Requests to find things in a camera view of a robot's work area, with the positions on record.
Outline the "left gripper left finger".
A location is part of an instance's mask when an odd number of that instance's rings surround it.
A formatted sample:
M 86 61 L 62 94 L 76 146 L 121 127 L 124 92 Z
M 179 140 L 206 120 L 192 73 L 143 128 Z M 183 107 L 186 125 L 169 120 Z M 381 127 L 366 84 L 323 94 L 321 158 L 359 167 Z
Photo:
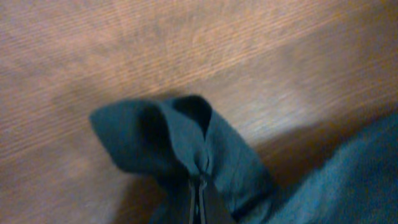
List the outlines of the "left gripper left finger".
M 197 181 L 190 180 L 189 181 L 189 190 L 190 190 L 190 211 L 189 211 L 189 224 L 195 224 L 196 217 L 196 194 L 197 194 Z

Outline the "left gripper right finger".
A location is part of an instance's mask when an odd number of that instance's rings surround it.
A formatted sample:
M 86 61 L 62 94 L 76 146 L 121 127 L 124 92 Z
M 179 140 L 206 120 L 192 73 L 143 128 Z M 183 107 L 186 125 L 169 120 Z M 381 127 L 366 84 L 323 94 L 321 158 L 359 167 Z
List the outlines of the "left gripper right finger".
M 199 208 L 200 208 L 200 223 L 201 224 L 206 224 L 206 213 L 205 213 L 205 201 L 204 201 L 204 190 L 206 189 L 206 180 L 200 179 L 200 184 L 198 188 L 198 203 L 199 203 Z

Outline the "black Nike t-shirt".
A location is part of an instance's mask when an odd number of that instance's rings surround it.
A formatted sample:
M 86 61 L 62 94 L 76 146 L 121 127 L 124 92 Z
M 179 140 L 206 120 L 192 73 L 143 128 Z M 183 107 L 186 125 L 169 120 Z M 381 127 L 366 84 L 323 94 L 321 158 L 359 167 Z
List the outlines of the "black Nike t-shirt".
M 282 189 L 256 152 L 197 95 L 124 100 L 90 114 L 93 131 L 124 172 L 153 176 L 167 201 L 152 223 L 188 223 L 197 181 L 206 223 L 396 223 L 397 114 L 365 127 L 320 169 Z

